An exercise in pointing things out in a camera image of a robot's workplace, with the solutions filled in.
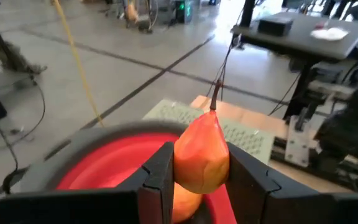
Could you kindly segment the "computer tower green light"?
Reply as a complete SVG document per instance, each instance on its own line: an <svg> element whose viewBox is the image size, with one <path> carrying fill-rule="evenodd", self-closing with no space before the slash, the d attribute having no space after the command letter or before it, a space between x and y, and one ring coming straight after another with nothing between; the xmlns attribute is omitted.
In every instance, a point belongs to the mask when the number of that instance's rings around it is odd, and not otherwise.
<svg viewBox="0 0 358 224"><path fill-rule="evenodd" d="M192 0L175 0L175 19L177 22L187 24L193 18Z"/></svg>

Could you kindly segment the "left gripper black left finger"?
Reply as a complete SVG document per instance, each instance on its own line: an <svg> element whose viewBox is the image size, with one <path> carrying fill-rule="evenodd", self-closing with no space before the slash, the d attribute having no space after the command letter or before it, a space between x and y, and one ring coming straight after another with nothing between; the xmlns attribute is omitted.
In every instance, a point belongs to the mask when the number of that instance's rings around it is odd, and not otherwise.
<svg viewBox="0 0 358 224"><path fill-rule="evenodd" d="M173 143L166 142L115 188L14 194L0 224L171 224Z"/></svg>

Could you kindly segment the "small yellow machine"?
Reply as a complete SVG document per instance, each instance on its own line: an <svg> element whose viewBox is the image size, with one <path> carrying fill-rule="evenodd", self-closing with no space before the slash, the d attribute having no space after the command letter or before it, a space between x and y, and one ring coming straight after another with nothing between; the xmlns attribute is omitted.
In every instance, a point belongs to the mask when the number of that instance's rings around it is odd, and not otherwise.
<svg viewBox="0 0 358 224"><path fill-rule="evenodd" d="M133 1L129 1L126 6L126 16L127 19L131 22L137 22L139 15L136 11L135 4Z"/></svg>

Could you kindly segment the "white cloth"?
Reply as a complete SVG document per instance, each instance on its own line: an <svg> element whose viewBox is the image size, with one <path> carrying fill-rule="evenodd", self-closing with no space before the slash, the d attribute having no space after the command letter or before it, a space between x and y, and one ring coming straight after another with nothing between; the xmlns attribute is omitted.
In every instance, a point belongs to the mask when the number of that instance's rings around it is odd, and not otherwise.
<svg viewBox="0 0 358 224"><path fill-rule="evenodd" d="M344 29L338 27L332 27L329 29L313 30L311 31L310 36L319 40L337 41L337 40L342 40L348 34L349 32Z"/></svg>

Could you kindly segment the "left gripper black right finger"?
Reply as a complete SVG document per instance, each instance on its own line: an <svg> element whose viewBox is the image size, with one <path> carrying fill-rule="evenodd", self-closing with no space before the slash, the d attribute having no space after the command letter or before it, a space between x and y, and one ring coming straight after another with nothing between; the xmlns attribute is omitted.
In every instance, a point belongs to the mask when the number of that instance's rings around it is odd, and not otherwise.
<svg viewBox="0 0 358 224"><path fill-rule="evenodd" d="M319 193L227 146L226 190L238 224L358 224L358 193Z"/></svg>

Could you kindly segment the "black equipment box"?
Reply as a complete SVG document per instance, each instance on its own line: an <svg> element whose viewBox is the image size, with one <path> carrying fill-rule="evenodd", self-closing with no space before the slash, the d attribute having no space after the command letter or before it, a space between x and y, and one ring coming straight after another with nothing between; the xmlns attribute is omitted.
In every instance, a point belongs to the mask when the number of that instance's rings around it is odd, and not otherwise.
<svg viewBox="0 0 358 224"><path fill-rule="evenodd" d="M283 37L288 35L294 19L289 17L264 17L257 26L259 33Z"/></svg>

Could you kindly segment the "red collapsible bowl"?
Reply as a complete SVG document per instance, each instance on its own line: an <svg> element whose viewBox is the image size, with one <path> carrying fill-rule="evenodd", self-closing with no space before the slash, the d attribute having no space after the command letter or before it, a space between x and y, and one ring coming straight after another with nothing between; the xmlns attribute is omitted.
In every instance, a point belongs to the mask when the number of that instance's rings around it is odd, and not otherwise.
<svg viewBox="0 0 358 224"><path fill-rule="evenodd" d="M115 188L166 142L176 141L184 130L184 124L147 120L79 131L65 149L29 167L21 190L36 193Z"/></svg>

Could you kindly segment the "black aluminium table frame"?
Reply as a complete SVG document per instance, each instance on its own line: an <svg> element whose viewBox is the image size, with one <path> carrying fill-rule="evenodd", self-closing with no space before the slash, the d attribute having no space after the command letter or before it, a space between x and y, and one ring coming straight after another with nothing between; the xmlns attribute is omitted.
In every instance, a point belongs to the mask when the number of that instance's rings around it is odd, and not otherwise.
<svg viewBox="0 0 358 224"><path fill-rule="evenodd" d="M338 162L330 157L320 156L315 148L310 148L309 164L303 167L285 159L285 153L287 152L286 140L276 137L273 145L276 148L271 153L271 159L293 169L306 172L307 174L358 192L358 161L352 162L343 159Z"/></svg>

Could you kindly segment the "dark grey workbench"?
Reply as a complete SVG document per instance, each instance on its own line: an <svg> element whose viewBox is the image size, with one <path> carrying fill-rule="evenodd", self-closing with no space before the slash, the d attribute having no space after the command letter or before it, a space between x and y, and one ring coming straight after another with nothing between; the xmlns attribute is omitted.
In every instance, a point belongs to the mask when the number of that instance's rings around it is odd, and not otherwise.
<svg viewBox="0 0 358 224"><path fill-rule="evenodd" d="M301 71L294 94L283 116L284 119L292 115L300 114L306 102L301 99L310 79L309 69L318 62L340 62L345 60L358 43L358 21L347 22L326 17L313 17L294 12L279 12L270 18L291 18L293 23L287 35L282 37L264 34L257 27L248 28L234 26L233 34L239 34L242 41L254 46L262 47L291 58L305 61L305 67ZM319 40L311 33L320 22L328 22L329 27L343 28L348 34L341 40Z"/></svg>

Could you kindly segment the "small orange pear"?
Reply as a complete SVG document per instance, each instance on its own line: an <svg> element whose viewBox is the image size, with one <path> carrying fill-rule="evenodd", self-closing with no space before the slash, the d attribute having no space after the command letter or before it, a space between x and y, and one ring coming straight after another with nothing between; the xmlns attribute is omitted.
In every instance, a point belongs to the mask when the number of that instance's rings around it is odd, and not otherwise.
<svg viewBox="0 0 358 224"><path fill-rule="evenodd" d="M196 194L209 194L228 177L229 149L216 113L220 80L214 87L209 111L192 121L174 143L175 182Z"/></svg>

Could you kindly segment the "pale green perforated metal shelf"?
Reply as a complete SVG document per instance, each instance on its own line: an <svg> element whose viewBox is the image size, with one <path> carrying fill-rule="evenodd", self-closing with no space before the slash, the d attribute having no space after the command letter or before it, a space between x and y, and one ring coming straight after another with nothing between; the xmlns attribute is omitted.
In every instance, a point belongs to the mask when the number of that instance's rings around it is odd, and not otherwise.
<svg viewBox="0 0 358 224"><path fill-rule="evenodd" d="M163 99L143 118L174 121L188 125L202 114L204 114L203 109L196 109L177 101ZM227 142L241 148L264 164L269 163L274 142L272 134L250 128L227 118L220 118L219 124Z"/></svg>

